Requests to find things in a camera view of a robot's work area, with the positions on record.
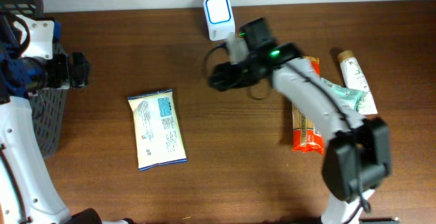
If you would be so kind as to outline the large cream wipes bag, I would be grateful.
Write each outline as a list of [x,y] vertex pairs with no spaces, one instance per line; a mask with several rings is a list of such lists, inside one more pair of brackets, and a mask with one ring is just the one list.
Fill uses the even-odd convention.
[[173,90],[127,98],[134,118],[138,169],[187,162]]

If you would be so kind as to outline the San Remo spaghetti pack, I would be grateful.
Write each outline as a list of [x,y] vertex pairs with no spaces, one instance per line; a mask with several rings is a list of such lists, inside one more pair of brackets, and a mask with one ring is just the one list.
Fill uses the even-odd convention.
[[292,104],[293,151],[324,154],[324,141],[320,131],[297,105]]

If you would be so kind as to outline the teal wet wipes pack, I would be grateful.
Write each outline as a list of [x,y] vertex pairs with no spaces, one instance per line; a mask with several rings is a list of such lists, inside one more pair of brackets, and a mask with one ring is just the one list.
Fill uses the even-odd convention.
[[333,93],[339,96],[341,101],[348,107],[355,111],[358,110],[360,100],[364,97],[364,91],[342,87],[325,78],[321,78],[321,82],[325,84]]

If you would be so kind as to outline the white Pantene tube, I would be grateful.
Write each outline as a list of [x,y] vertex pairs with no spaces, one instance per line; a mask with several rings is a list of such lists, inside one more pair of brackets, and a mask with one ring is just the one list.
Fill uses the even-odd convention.
[[356,110],[363,115],[378,114],[369,84],[354,53],[351,50],[345,50],[340,52],[337,58],[346,87],[363,92],[356,104]]

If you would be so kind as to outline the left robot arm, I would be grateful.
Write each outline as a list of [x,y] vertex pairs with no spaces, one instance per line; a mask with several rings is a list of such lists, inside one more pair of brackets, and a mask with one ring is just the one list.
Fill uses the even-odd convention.
[[85,55],[33,54],[34,38],[48,48],[57,22],[1,12],[1,222],[101,223],[92,208],[72,214],[55,189],[37,143],[30,97],[47,89],[84,88],[91,65]]

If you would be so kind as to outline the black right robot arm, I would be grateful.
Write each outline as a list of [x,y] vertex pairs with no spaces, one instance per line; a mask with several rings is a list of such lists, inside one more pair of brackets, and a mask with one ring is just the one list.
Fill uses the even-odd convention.
[[229,33],[222,47],[229,60],[214,67],[208,84],[217,91],[267,79],[314,122],[326,145],[322,178],[328,205],[315,223],[362,223],[370,197],[392,173],[390,131],[380,118],[368,119],[333,93],[296,44],[278,44],[265,18]]

